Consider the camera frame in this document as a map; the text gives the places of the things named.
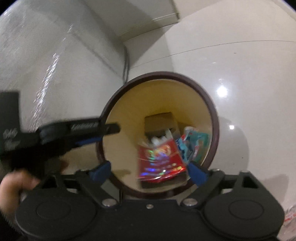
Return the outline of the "person's left hand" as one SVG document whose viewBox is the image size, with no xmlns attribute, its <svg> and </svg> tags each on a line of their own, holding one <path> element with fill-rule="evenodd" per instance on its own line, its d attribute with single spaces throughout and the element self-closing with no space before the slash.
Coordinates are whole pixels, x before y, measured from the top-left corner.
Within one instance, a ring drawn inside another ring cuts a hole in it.
<svg viewBox="0 0 296 241">
<path fill-rule="evenodd" d="M 26 170 L 13 171 L 5 175 L 1 182 L 1 214 L 7 221 L 13 221 L 20 203 L 22 191 L 33 190 L 40 180 Z"/>
</svg>

